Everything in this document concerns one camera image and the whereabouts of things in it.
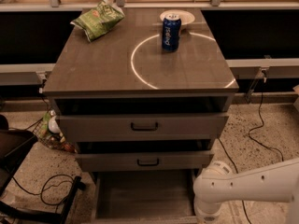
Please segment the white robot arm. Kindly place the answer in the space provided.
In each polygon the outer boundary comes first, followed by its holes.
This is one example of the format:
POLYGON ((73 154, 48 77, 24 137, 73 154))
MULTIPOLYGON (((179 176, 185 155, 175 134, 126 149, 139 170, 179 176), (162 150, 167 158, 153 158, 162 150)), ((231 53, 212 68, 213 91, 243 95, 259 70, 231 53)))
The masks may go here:
POLYGON ((289 203, 286 224, 299 224, 299 159, 234 174, 222 161, 213 161, 193 182, 194 213, 207 224, 218 219, 229 201, 289 203))

